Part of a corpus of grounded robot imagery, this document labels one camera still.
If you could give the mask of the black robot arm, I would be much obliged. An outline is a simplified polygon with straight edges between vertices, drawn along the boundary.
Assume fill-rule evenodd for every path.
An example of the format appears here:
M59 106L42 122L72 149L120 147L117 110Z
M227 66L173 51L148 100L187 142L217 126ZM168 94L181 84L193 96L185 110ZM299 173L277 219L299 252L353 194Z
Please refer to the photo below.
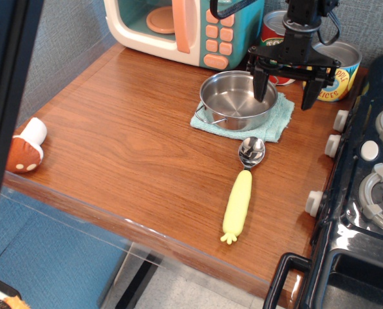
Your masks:
M286 77L305 81L301 109L310 109L321 90L335 81L335 72L341 63L313 48L313 37L319 33L321 18L337 18L332 10L337 1L289 1L283 17L285 36L273 46L248 49L247 70L253 76L254 98L265 97L269 78Z

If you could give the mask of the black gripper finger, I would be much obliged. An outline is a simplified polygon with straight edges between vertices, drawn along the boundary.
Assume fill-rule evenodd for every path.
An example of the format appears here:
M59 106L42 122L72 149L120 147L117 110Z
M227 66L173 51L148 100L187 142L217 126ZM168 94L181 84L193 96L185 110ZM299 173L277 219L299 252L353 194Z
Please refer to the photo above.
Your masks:
M264 100L268 81L269 74L264 69L256 67L254 69L253 87L254 97L258 102L262 102Z
M306 111L311 109L317 100L322 88L324 87L323 79L307 80L303 89L303 101L301 109Z

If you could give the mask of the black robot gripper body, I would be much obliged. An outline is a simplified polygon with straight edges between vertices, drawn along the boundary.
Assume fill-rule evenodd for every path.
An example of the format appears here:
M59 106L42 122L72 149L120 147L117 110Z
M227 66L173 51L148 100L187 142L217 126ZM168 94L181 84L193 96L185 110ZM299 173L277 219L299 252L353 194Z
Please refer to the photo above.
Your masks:
M295 80L323 79L332 85L340 62L317 52L312 46L312 33L287 30L283 42L274 46L252 46L248 49L247 70L254 77L256 67L269 76Z

